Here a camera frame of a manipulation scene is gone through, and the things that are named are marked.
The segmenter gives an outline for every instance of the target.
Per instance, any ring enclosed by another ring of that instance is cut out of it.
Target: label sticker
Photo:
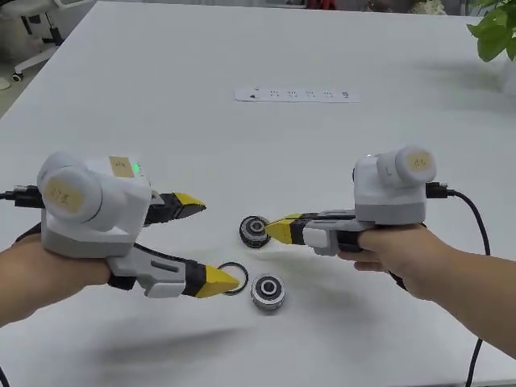
[[[428,152],[413,152],[406,157],[409,169],[413,172],[423,172],[432,166],[432,157]]]
[[[135,176],[129,157],[110,156],[110,163],[116,177],[133,178]]]
[[[48,182],[43,197],[70,214],[79,212],[84,204],[84,194],[80,190],[55,177]]]

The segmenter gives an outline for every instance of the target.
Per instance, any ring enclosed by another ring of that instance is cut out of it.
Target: white chair
[[[65,3],[62,0],[0,0],[0,16],[4,18],[7,17],[9,19],[22,18],[29,34],[31,33],[31,29],[27,23],[27,18],[45,15],[50,27],[50,34],[52,36],[51,39],[44,40],[45,43],[52,44],[50,48],[15,66],[15,72],[12,76],[14,82],[20,82],[23,79],[24,70],[49,60],[54,52],[57,51],[57,48],[63,43],[63,38],[61,37],[59,29],[53,23],[49,12],[56,9],[64,10],[72,6],[79,6],[91,1],[93,0],[76,0],[70,3]]]

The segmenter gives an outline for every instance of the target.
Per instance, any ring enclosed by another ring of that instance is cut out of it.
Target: chair leg
[[[31,25],[29,24],[29,22],[25,16],[22,16],[22,23],[23,23],[23,26],[25,27],[25,30],[27,31],[27,34],[32,35]]]
[[[43,63],[46,60],[49,60],[52,57],[52,55],[54,55],[54,52],[56,52],[56,51],[57,51],[57,47],[49,48],[49,49],[39,53],[38,55],[35,55],[32,58],[29,58],[29,59],[25,60],[24,62],[18,64],[17,66],[15,66],[15,75],[22,74],[24,70],[29,69],[32,66],[36,66],[37,64]]]
[[[59,32],[59,28],[57,28],[56,24],[54,24],[48,12],[45,13],[45,16],[47,17],[48,25],[50,26],[50,34],[52,35],[52,40],[54,44],[56,46],[61,46],[63,44],[63,37]]]

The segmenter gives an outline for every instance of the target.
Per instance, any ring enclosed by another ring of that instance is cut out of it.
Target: wrist
[[[31,291],[19,260],[11,248],[0,253],[0,327],[23,320],[34,313]]]
[[[446,297],[451,284],[457,281],[460,268],[467,264],[470,255],[468,252],[446,246],[423,282],[425,299],[439,303],[442,297]]]

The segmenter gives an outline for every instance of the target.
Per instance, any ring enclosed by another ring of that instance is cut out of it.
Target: gripper trigger handle
[[[337,240],[339,241],[339,249],[341,252],[361,252],[363,249],[358,244],[358,237],[362,231],[339,231]],[[403,279],[396,274],[389,272],[394,279],[396,285],[406,290]]]

